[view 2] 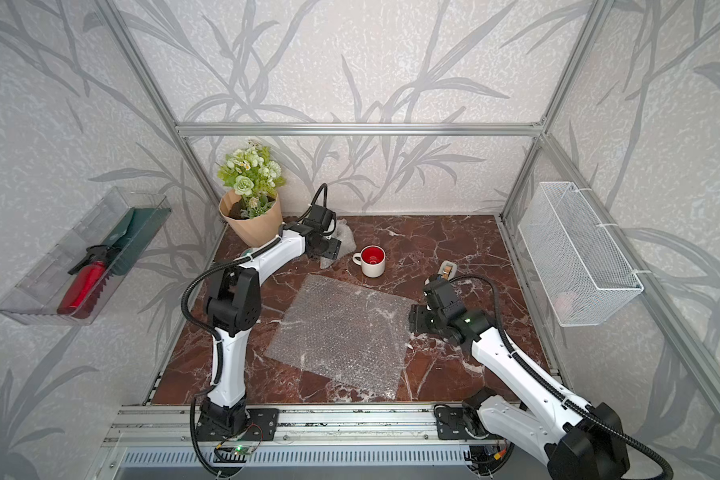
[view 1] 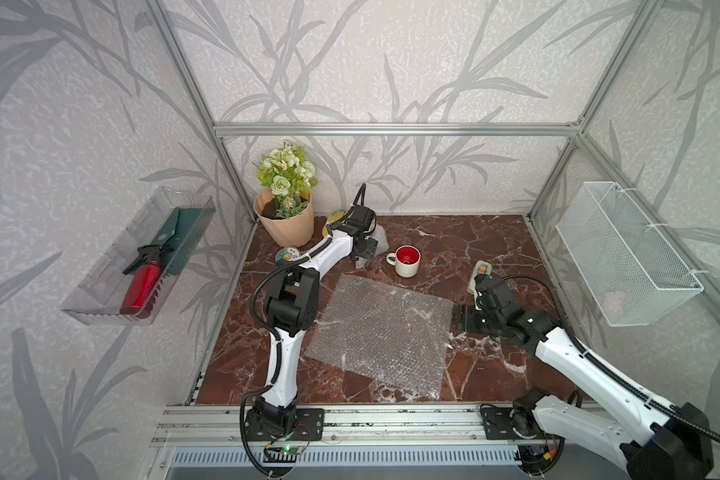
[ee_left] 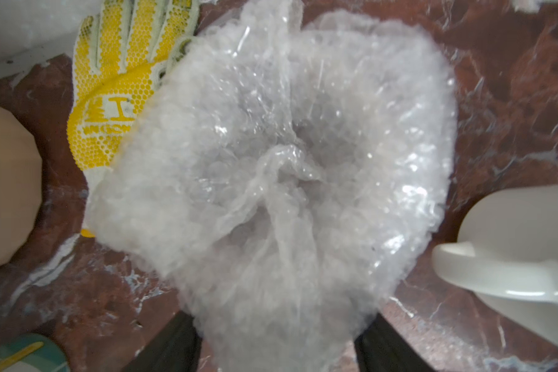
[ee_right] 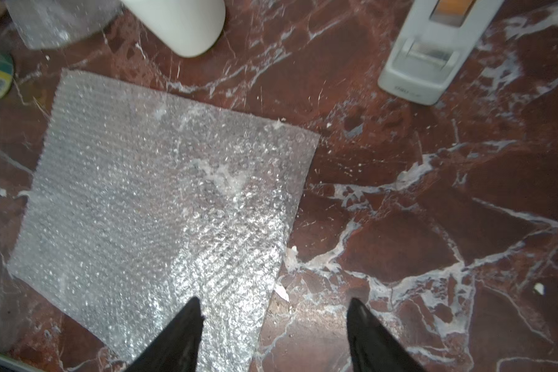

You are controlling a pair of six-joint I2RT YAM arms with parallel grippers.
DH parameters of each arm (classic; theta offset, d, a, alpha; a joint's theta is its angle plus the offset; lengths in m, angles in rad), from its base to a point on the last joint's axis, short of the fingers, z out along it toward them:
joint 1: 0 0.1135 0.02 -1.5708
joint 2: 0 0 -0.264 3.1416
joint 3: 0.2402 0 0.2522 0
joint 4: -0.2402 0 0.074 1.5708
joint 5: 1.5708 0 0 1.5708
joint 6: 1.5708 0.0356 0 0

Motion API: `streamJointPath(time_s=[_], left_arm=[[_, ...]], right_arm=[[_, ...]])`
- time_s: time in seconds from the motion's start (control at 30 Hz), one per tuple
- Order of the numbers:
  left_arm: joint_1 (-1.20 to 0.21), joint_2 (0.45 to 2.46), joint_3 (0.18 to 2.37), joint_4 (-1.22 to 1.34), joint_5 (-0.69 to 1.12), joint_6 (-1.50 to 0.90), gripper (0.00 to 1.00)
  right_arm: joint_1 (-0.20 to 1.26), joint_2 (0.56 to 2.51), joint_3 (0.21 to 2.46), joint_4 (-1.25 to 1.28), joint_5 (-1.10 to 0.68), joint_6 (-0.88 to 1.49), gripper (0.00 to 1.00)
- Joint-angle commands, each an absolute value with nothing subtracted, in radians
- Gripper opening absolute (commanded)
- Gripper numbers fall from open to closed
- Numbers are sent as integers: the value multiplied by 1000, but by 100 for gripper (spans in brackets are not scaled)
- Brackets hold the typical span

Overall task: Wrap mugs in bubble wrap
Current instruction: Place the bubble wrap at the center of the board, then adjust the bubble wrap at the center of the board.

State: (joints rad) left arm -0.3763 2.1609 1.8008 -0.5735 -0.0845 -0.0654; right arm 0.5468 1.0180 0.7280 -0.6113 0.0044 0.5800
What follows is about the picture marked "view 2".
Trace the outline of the clear bubble wrap sheet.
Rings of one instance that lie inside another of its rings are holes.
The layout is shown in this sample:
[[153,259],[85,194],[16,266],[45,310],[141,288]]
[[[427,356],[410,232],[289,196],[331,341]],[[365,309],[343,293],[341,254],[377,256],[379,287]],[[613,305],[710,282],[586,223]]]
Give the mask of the clear bubble wrap sheet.
[[412,305],[404,297],[310,274],[266,355],[392,400],[409,343]]
[[329,239],[339,241],[337,257],[335,259],[321,258],[321,269],[328,269],[332,267],[338,260],[342,259],[350,253],[354,253],[357,247],[353,232],[349,227],[346,219],[338,220],[335,230],[329,236]]

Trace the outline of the white mug red inside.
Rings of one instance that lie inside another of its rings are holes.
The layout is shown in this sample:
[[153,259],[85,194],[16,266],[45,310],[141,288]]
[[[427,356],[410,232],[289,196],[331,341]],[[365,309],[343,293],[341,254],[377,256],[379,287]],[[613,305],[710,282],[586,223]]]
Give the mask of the white mug red inside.
[[383,275],[386,266],[386,252],[377,245],[369,245],[352,257],[353,262],[361,268],[362,274],[368,278]]

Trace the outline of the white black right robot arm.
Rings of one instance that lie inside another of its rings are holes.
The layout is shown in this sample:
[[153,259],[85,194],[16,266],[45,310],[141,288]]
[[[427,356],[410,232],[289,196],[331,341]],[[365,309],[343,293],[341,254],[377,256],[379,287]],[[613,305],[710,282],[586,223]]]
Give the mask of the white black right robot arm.
[[412,306],[409,325],[460,347],[496,375],[522,401],[516,407],[491,389],[462,403],[464,423],[475,439],[499,436],[533,456],[553,479],[624,479],[636,451],[671,479],[674,470],[655,450],[627,435],[607,404],[592,405],[555,380],[510,339],[500,310],[468,309],[455,285],[467,275],[431,276],[426,302]]

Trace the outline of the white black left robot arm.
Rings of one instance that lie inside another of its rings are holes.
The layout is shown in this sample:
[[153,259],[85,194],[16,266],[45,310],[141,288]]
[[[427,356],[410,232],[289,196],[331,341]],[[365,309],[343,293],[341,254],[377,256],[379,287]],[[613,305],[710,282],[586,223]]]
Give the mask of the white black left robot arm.
[[233,434],[245,428],[245,357],[250,330],[263,308],[261,285],[303,255],[335,260],[341,246],[333,236],[336,226],[334,211],[312,204],[296,221],[280,225],[263,246],[200,274],[182,295],[186,321],[213,339],[211,380],[200,394],[201,413],[220,428]]

